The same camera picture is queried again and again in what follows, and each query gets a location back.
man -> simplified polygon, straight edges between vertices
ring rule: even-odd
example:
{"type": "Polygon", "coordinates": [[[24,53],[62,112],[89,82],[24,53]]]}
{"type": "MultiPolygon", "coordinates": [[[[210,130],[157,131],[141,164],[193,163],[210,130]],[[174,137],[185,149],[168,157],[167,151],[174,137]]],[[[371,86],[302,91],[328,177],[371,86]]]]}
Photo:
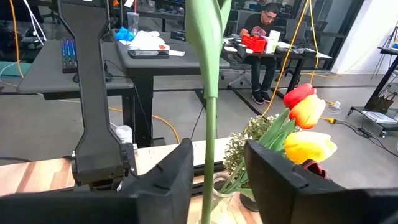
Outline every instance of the man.
{"type": "MultiPolygon", "coordinates": [[[[275,4],[266,4],[261,14],[253,14],[248,17],[241,30],[240,36],[268,36],[272,30],[272,22],[275,20],[279,8],[275,4]]],[[[245,63],[251,64],[252,98],[257,104],[269,103],[268,89],[271,86],[276,70],[276,60],[270,57],[248,56],[245,63]],[[265,65],[267,70],[260,86],[260,65],[265,65]]]]}

glasses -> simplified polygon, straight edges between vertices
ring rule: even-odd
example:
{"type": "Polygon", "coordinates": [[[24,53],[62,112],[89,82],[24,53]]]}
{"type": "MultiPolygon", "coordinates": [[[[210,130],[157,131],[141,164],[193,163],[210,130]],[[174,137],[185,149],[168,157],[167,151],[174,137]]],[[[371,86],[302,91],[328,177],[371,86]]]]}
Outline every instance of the glasses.
{"type": "Polygon", "coordinates": [[[268,15],[266,12],[264,12],[264,14],[265,14],[266,17],[267,17],[269,20],[271,20],[271,21],[274,21],[274,20],[276,19],[276,17],[270,16],[270,15],[268,15]]]}

tulip stem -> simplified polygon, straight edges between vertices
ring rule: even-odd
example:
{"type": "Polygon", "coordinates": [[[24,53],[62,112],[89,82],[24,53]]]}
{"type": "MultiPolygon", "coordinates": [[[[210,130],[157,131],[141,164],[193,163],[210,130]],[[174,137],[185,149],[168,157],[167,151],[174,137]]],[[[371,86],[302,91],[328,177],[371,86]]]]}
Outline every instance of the tulip stem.
{"type": "Polygon", "coordinates": [[[216,136],[216,98],[206,99],[206,158],[205,158],[205,189],[203,191],[203,205],[201,222],[210,223],[211,201],[213,196],[214,147],[216,136]]]}

cup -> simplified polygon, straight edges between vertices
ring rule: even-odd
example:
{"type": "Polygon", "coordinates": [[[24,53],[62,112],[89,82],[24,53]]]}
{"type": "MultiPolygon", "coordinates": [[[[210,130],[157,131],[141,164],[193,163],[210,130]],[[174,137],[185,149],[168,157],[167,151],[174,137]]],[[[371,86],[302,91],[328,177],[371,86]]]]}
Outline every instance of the cup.
{"type": "Polygon", "coordinates": [[[127,22],[129,24],[129,31],[136,36],[138,33],[138,18],[139,14],[135,12],[127,13],[127,22]]]}

yellow tulip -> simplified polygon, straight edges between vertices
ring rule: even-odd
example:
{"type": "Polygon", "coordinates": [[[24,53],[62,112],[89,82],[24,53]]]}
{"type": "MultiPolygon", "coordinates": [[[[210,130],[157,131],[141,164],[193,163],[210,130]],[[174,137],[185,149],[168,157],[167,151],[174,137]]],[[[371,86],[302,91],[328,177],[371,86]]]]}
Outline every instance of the yellow tulip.
{"type": "Polygon", "coordinates": [[[311,131],[292,133],[285,140],[286,156],[295,164],[303,164],[307,159],[321,162],[337,150],[330,135],[311,131]]]}
{"type": "Polygon", "coordinates": [[[289,118],[295,119],[296,125],[302,129],[311,129],[318,123],[325,106],[325,100],[321,100],[316,94],[312,94],[293,107],[289,118]]]}

